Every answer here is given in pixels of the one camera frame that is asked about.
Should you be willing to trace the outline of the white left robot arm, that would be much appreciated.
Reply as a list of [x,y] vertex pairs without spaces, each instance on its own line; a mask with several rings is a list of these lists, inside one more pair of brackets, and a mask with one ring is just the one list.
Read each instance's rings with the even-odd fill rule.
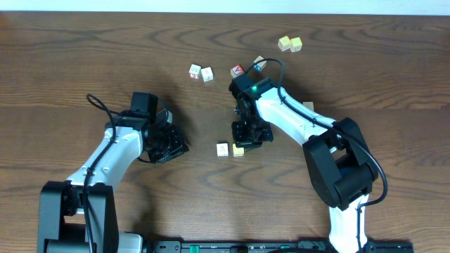
[[113,117],[91,157],[64,181],[42,188],[38,252],[150,252],[142,235],[119,231],[114,192],[142,153],[158,164],[187,151],[168,110],[125,110]]

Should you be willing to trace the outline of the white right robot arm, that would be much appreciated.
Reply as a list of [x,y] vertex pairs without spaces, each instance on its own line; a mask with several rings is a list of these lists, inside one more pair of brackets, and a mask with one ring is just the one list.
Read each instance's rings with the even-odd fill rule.
[[232,134],[236,147],[246,151],[273,141],[275,125],[303,149],[311,184],[328,205],[329,241],[337,252],[358,252],[367,244],[364,206],[378,168],[358,124],[339,122],[305,107],[290,97],[275,80],[253,82],[246,74],[231,81],[236,114]]

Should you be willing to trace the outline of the plain wooden block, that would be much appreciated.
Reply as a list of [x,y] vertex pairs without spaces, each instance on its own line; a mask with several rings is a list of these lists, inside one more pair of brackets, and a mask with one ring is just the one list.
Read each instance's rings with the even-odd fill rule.
[[303,102],[303,106],[308,108],[311,111],[314,111],[314,103],[313,102]]

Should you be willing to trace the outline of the yellow number wooden block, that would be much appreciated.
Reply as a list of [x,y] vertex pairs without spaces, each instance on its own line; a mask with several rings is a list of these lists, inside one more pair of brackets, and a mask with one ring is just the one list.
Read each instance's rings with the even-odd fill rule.
[[244,148],[239,148],[235,143],[233,144],[233,156],[242,157],[245,154]]

